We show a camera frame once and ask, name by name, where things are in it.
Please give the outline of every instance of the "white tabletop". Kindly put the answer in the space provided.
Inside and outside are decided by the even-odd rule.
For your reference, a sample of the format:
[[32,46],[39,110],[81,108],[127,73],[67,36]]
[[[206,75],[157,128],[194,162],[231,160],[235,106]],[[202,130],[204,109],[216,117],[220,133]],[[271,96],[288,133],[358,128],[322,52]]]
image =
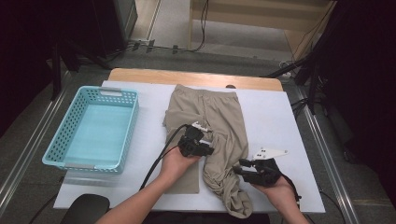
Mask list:
[[[161,152],[166,131],[163,117],[175,85],[105,81],[104,87],[133,89],[139,93],[139,114],[124,172],[121,175],[99,175],[68,171],[59,191],[54,208],[68,208],[81,194],[93,193],[107,197],[114,207],[138,192],[149,167]],[[210,91],[235,91],[244,114],[249,156],[261,147],[289,152],[276,158],[279,169],[295,184],[303,212],[325,212],[312,174],[304,145],[291,111],[288,96],[282,91],[252,91],[222,88],[192,87]],[[199,162],[200,176],[205,158]],[[150,182],[161,164],[153,172]],[[225,208],[203,179],[199,179],[199,194],[164,194],[153,210],[225,212]],[[266,197],[241,178],[240,189],[247,191],[253,202],[253,211],[275,212]]]

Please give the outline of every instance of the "light blue plastic basket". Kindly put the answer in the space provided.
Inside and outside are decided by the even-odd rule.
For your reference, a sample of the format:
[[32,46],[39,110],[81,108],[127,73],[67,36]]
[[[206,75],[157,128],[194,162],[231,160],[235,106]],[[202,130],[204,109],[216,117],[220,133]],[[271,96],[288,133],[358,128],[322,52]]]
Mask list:
[[43,163],[64,170],[121,173],[138,110],[136,91],[81,87]]

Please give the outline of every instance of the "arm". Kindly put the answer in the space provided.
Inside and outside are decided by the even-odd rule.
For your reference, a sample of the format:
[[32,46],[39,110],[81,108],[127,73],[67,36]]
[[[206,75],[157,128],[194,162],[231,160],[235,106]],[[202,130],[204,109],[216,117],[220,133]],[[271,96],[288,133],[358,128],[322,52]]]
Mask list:
[[270,203],[289,224],[308,223],[297,206],[291,185],[289,185],[283,176],[281,176],[271,188],[258,185],[253,185],[253,187],[267,196]]
[[160,174],[144,189],[107,212],[96,223],[142,223],[154,204],[200,157],[185,158],[178,147],[163,157]]

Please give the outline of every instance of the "beige pants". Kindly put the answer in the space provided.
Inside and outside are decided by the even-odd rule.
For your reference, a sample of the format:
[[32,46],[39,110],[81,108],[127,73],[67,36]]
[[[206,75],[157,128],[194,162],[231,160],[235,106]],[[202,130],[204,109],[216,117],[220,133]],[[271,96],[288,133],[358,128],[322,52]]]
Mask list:
[[[166,111],[164,125],[167,140],[182,124],[198,121],[206,133],[204,140],[215,149],[204,166],[204,181],[223,201],[230,215],[249,217],[252,204],[248,195],[239,189],[239,177],[233,165],[248,155],[248,138],[241,106],[235,92],[194,90],[177,85]],[[172,141],[175,146],[184,133],[182,129]],[[197,193],[198,164],[192,166],[170,189],[171,193]]]

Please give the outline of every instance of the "basket handle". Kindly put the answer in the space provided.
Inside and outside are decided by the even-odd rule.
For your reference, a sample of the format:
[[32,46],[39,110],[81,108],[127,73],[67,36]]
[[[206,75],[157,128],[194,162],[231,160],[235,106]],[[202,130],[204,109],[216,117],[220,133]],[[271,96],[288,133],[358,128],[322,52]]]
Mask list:
[[122,91],[120,88],[100,87],[99,92],[102,95],[122,96]]
[[64,165],[65,168],[74,168],[74,169],[94,169],[95,165],[91,164],[78,164],[78,163],[66,163]]

